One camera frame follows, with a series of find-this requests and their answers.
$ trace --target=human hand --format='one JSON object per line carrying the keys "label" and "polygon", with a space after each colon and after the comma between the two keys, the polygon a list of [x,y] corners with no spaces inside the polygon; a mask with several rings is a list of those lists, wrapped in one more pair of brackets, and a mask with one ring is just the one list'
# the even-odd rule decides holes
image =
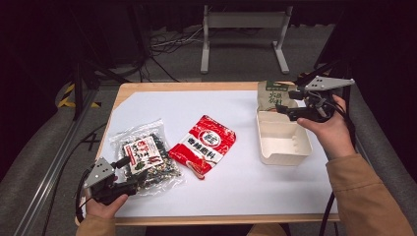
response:
{"label": "human hand", "polygon": [[124,203],[126,203],[128,198],[128,195],[122,195],[109,206],[98,203],[95,201],[95,199],[90,199],[86,203],[87,214],[101,218],[112,219],[114,218],[114,215],[116,214],[117,210],[119,210],[119,208],[122,207]]}
{"label": "human hand", "polygon": [[[342,98],[334,95],[333,99],[346,110],[346,102]],[[317,123],[305,118],[299,118],[297,123],[317,136],[330,158],[339,158],[356,153],[344,118],[338,112],[335,111],[333,116],[325,123]]]}

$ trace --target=white box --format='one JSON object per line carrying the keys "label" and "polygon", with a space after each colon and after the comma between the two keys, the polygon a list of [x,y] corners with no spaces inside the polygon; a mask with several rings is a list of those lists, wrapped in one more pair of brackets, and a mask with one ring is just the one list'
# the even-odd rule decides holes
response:
{"label": "white box", "polygon": [[271,111],[257,111],[261,161],[270,165],[299,165],[312,153],[305,128],[288,116]]}

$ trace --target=finger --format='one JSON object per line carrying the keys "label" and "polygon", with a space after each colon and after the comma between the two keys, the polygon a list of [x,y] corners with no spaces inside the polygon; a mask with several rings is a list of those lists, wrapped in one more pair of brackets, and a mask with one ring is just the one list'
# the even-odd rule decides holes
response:
{"label": "finger", "polygon": [[333,95],[333,100],[339,104],[341,107],[343,107],[343,110],[346,110],[346,102],[345,100],[343,100],[343,98],[341,98],[340,96],[334,94]]}
{"label": "finger", "polygon": [[108,210],[111,211],[113,214],[116,213],[116,211],[119,210],[119,208],[122,207],[124,203],[126,203],[128,198],[129,197],[127,195],[120,196],[108,206]]}
{"label": "finger", "polygon": [[319,126],[320,126],[319,123],[311,121],[309,119],[305,119],[305,118],[298,118],[297,123],[300,126],[312,131],[313,133],[316,133],[316,131],[319,129]]}
{"label": "finger", "polygon": [[91,197],[89,189],[84,189],[84,196],[86,198],[86,206],[92,206],[94,204],[97,204],[95,199]]}

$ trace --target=red and white packet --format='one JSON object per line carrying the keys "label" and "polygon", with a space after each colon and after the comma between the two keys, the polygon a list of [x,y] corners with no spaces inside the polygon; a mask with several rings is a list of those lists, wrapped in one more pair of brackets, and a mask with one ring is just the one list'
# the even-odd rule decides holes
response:
{"label": "red and white packet", "polygon": [[236,141],[236,134],[207,115],[168,153],[199,179],[213,169]]}

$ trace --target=seaweed package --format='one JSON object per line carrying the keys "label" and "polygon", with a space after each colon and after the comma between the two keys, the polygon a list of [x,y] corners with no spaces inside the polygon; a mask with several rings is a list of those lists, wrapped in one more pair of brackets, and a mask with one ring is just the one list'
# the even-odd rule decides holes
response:
{"label": "seaweed package", "polygon": [[123,167],[125,180],[137,179],[146,171],[137,195],[155,195],[183,182],[177,163],[168,155],[163,123],[157,120],[144,126],[131,128],[111,139],[117,158],[130,158]]}

